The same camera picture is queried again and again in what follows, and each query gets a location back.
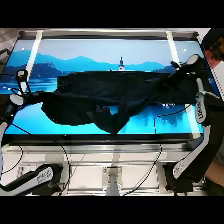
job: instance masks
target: black border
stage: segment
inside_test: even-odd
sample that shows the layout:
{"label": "black border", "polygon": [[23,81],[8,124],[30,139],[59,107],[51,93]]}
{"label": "black border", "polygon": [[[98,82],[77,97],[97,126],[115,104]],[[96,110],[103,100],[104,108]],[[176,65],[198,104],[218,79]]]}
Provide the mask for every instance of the black border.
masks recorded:
{"label": "black border", "polygon": [[[18,40],[34,40],[36,36],[22,35]],[[42,39],[136,39],[136,40],[167,40],[166,37],[158,36],[109,36],[109,35],[59,35],[43,36]],[[195,36],[173,37],[174,41],[197,41]],[[33,136],[28,134],[5,134],[2,145],[23,145],[23,146],[56,146],[56,145],[122,145],[122,144],[158,144],[158,143],[183,143],[192,140],[192,133],[175,133],[175,134],[44,134]]]}

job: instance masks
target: metal bracket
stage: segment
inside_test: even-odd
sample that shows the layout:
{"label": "metal bracket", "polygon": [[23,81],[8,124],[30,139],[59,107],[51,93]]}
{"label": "metal bracket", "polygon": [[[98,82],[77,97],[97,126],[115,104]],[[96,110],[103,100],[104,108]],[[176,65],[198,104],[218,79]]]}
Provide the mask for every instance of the metal bracket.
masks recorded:
{"label": "metal bracket", "polygon": [[121,167],[104,167],[102,176],[102,188],[107,196],[119,196],[122,189]]}

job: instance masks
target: floor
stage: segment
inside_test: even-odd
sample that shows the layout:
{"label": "floor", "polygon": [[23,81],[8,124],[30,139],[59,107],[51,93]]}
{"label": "floor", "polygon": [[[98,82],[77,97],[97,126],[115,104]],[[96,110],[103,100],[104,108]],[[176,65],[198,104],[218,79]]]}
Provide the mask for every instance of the floor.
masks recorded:
{"label": "floor", "polygon": [[[204,35],[208,32],[208,30],[210,28],[166,28],[167,30],[188,30],[188,31],[197,31],[200,35],[200,38],[202,39],[204,37]],[[0,48],[7,47],[10,44],[13,43],[14,39],[4,39],[4,35],[7,35],[7,33],[4,34],[4,32],[0,29]],[[220,63],[215,69],[214,72],[216,73],[220,83],[222,84],[223,88],[224,88],[224,75],[222,75],[224,71],[224,63]],[[157,155],[157,153],[150,153],[150,155],[148,153],[145,153],[146,151],[144,151],[145,149],[142,149],[142,153],[138,153],[141,154],[139,155],[139,158],[137,156],[137,154],[133,154],[133,153],[126,153],[126,156],[129,157],[129,161],[140,161],[142,158],[144,158],[144,161],[146,161],[146,158],[148,161],[153,161],[155,156]],[[106,153],[106,154],[99,154],[99,155],[95,155],[93,156],[93,154],[76,154],[76,153],[71,153],[70,158],[72,158],[73,161],[73,165],[77,165],[78,163],[80,164],[80,160],[81,161],[81,165],[77,170],[76,173],[71,181],[71,185],[70,187],[72,189],[81,189],[83,188],[83,186],[88,185],[89,186],[89,192],[92,189],[92,192],[97,191],[97,189],[102,188],[102,182],[103,182],[103,177],[102,177],[102,167],[100,166],[96,166],[95,161],[101,161],[102,163],[107,162],[107,161],[113,161],[113,156],[114,153],[111,151],[111,153]],[[14,154],[14,153],[7,153],[4,154],[4,170],[8,170],[10,169],[14,164],[16,164],[16,162],[18,161],[20,157],[20,154]],[[24,164],[27,163],[27,161],[31,162],[31,166],[24,168],[23,171],[21,172],[27,172],[30,169],[36,167],[38,161],[44,161],[46,159],[46,155],[45,154],[25,154],[25,156],[22,159],[22,162]],[[128,178],[128,180],[124,180],[123,183],[123,188],[127,188],[127,189],[131,189],[137,182],[138,180],[147,172],[148,168],[149,168],[149,164],[151,163],[145,163],[144,166],[125,166],[124,169],[122,170],[122,175],[125,176],[125,174],[132,174],[131,177],[127,176],[126,178]],[[16,168],[10,172],[8,172],[7,174],[2,176],[1,179],[1,183],[3,185],[9,183],[10,181],[14,180],[15,178],[18,177],[18,170],[19,168]],[[147,187],[147,188],[156,188],[157,187],[157,177],[156,175],[151,175],[147,181],[145,182],[143,187]]]}

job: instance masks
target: mountain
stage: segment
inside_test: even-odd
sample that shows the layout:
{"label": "mountain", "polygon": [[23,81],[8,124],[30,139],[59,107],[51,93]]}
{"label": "mountain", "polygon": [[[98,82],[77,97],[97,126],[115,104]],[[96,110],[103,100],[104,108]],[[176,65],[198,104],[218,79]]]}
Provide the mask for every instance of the mountain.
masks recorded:
{"label": "mountain", "polygon": [[[13,52],[8,62],[8,66],[20,66],[27,64],[30,51],[17,51]],[[37,54],[35,64],[53,63],[54,68],[59,71],[82,72],[82,71],[105,71],[105,70],[118,70],[119,64],[110,64],[107,62],[96,62],[87,57],[76,57],[68,60],[58,59],[51,55]],[[125,65],[126,70],[135,71],[152,71],[163,69],[164,65],[157,62],[144,62],[142,64]]]}

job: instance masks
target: white tape strip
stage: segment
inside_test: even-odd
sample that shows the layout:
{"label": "white tape strip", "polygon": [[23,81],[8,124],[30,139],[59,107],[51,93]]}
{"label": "white tape strip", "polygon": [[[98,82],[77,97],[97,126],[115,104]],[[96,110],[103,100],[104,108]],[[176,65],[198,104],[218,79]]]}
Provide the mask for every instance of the white tape strip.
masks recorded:
{"label": "white tape strip", "polygon": [[[43,33],[43,30],[38,30],[37,31],[36,39],[33,43],[31,54],[30,54],[30,57],[29,57],[29,60],[28,60],[27,66],[26,66],[26,70],[28,71],[27,80],[29,80],[29,78],[30,78],[30,74],[31,74],[31,71],[32,71],[32,68],[33,68],[33,65],[34,65],[34,62],[35,62],[35,59],[36,59],[36,55],[37,55],[37,51],[38,51],[38,48],[39,48],[39,45],[40,45],[40,41],[42,39],[42,33]],[[26,91],[26,84],[24,82],[21,83],[21,87],[22,87],[22,90],[25,92]]]}
{"label": "white tape strip", "polygon": [[[166,31],[166,35],[167,35],[167,40],[168,40],[168,43],[169,43],[169,46],[170,46],[170,52],[171,52],[171,55],[172,55],[172,59],[177,64],[180,64],[178,54],[177,54],[177,49],[176,49],[176,46],[175,46],[175,42],[173,40],[172,32],[171,31]],[[188,107],[186,109],[186,112],[187,112],[188,121],[189,121],[189,124],[190,124],[190,127],[191,127],[192,136],[193,136],[194,139],[199,138],[200,137],[200,131],[199,131],[199,128],[198,128],[198,124],[196,122],[196,118],[195,118],[195,114],[194,114],[192,106]]]}

